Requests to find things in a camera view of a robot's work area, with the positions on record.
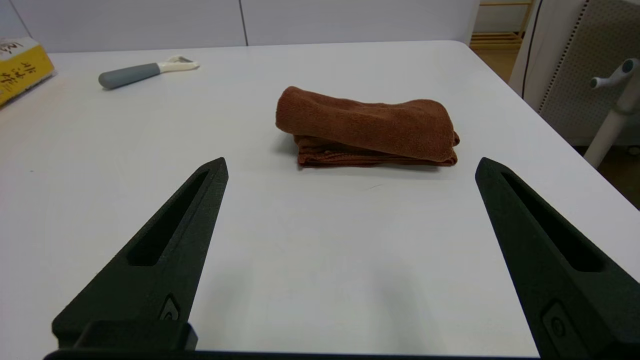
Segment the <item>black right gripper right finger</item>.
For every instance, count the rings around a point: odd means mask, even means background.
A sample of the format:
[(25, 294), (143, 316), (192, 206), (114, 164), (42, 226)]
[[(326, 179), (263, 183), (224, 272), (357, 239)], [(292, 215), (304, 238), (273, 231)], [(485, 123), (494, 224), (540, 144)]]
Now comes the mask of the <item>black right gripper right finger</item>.
[(507, 166), (475, 182), (540, 357), (637, 360), (639, 282)]

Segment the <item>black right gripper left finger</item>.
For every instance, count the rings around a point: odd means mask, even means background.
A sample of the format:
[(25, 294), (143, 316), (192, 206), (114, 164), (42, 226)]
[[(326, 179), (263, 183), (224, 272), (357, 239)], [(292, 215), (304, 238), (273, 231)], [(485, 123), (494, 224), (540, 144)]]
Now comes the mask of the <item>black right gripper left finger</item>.
[(193, 350), (189, 316), (229, 175), (206, 162), (52, 322), (59, 350)]

